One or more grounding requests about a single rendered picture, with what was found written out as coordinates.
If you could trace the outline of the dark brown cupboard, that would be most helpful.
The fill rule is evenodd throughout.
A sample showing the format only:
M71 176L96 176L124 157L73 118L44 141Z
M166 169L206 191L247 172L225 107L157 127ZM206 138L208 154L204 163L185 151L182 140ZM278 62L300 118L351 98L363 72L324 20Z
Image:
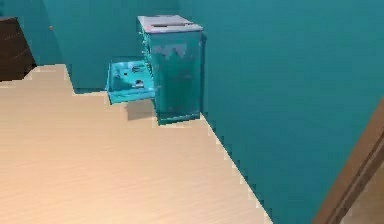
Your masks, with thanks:
M22 80L37 66L16 17L0 17L0 82Z

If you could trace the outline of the teal chest of drawers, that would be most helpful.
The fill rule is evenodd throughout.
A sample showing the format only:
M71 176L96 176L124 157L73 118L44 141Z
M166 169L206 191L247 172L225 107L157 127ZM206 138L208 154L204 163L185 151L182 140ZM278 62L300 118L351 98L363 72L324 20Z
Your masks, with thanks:
M203 27L180 15L139 16L142 56L109 64L112 104L149 99L160 125L201 113Z

